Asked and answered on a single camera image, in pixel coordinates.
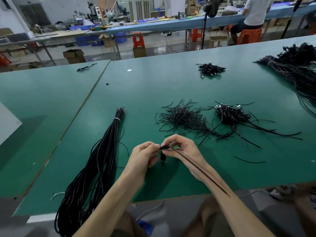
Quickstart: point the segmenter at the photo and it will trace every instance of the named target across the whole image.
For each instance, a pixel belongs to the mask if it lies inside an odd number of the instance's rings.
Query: white t-shirt
[[[248,9],[244,23],[248,26],[258,26],[264,23],[268,7],[273,0],[247,0],[245,9]]]

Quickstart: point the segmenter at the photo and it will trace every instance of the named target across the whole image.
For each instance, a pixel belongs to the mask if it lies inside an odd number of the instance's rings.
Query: hand
[[[144,183],[147,168],[159,160],[157,152],[160,153],[160,145],[150,141],[136,146],[122,174],[128,175],[133,184],[140,188]]]
[[[178,146],[180,148],[176,148],[176,150],[182,152],[187,158],[192,159],[195,163],[198,163],[202,167],[205,167],[206,165],[208,165],[208,163],[206,162],[206,160],[203,158],[200,151],[198,150],[197,146],[195,145],[194,141],[191,139],[185,138],[180,135],[172,135],[166,138],[164,142],[161,144],[161,146],[164,146],[164,145],[168,145],[170,148]],[[188,167],[191,174],[199,181],[202,181],[202,178],[200,177],[202,172],[199,171],[194,165],[188,162],[185,158],[183,158],[177,152],[171,149],[163,150],[162,152],[165,155],[180,159],[186,165],[186,167]]]

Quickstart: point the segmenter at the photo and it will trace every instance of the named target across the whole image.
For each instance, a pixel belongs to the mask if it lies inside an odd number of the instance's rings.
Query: gray floor
[[[284,27],[269,28],[266,38],[262,41],[279,39]],[[289,30],[286,38],[295,36],[307,35],[309,30],[300,29]],[[218,32],[208,32],[206,34],[205,48],[209,46],[210,36],[221,35]],[[174,32],[172,36],[154,35],[145,36],[144,41],[146,45],[147,56],[164,55],[174,52],[185,52],[199,50],[200,41],[192,43],[191,47],[186,47],[184,44],[185,32]],[[133,58],[132,39],[129,38],[127,42],[119,44],[121,59]],[[53,56],[57,65],[68,64],[67,60],[63,57],[62,52],[69,49],[81,48],[85,53],[87,61],[111,59],[116,60],[116,56],[112,49],[105,47],[91,47],[83,46],[66,48],[59,46],[49,48],[49,52]],[[38,52],[40,58],[44,61],[49,60],[49,57],[44,50]],[[10,57],[13,63],[27,63],[37,61],[34,54],[26,56]],[[243,195],[248,191],[238,191],[238,195]],[[200,204],[203,202],[207,195],[190,196],[182,198],[174,198],[165,200],[165,203],[159,209],[143,216],[143,220],[148,221],[154,226],[152,236],[178,236],[183,231],[185,226],[195,216]],[[295,208],[290,203],[283,203],[275,201],[269,195],[264,193],[255,193],[252,196],[242,198],[243,202],[251,209],[251,211],[266,225],[276,236],[299,236],[304,237],[305,234],[298,221]],[[15,237],[15,236],[58,236],[54,231],[53,221],[26,224],[29,216],[11,217],[18,205],[21,203],[22,197],[11,199],[0,199],[0,236]],[[160,201],[148,201],[131,205],[128,210],[133,217],[137,217],[142,212],[151,209],[160,204]]]

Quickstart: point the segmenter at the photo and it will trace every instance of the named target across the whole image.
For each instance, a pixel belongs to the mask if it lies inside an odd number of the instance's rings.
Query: white wall
[[[10,28],[13,33],[29,31],[24,28],[14,11],[12,9],[7,9],[4,3],[0,0],[0,28],[6,27]]]
[[[41,3],[52,24],[55,24],[57,21],[73,19],[74,11],[90,13],[88,0],[12,0],[16,6],[27,5],[28,1]]]

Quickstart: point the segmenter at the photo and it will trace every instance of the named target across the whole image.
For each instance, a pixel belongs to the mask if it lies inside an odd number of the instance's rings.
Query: green table
[[[191,51],[179,54],[110,62],[96,88],[65,134],[50,162],[25,197],[16,215],[55,213],[68,184],[83,168],[93,144],[101,138],[113,120],[117,107],[125,107],[120,124],[125,134],[121,139],[129,152],[145,141],[162,143],[165,132],[155,124],[155,115],[166,106],[181,99],[198,102],[196,107],[227,104],[252,105],[244,107],[258,119],[270,119],[276,123],[261,122],[263,127],[277,129],[280,133],[295,133],[303,141],[272,135],[241,126],[242,135],[262,147],[259,149],[239,137],[215,143],[205,141],[200,151],[233,190],[259,188],[316,179],[314,145],[316,122],[297,99],[293,87],[267,67],[252,61],[282,51],[284,45],[303,42],[316,44],[314,36],[254,43],[233,47]],[[226,67],[226,71],[213,78],[200,78],[195,63],[213,62]],[[219,120],[214,110],[203,114],[211,122]],[[202,138],[195,139],[200,143]],[[247,160],[266,160],[252,164]],[[127,151],[118,145],[118,166],[128,161]],[[117,177],[123,171],[117,169]],[[146,175],[145,185],[134,201],[164,199],[208,193],[178,159],[167,157],[158,162]]]
[[[109,62],[0,74],[0,102],[22,121],[0,146],[0,198],[27,191]]]

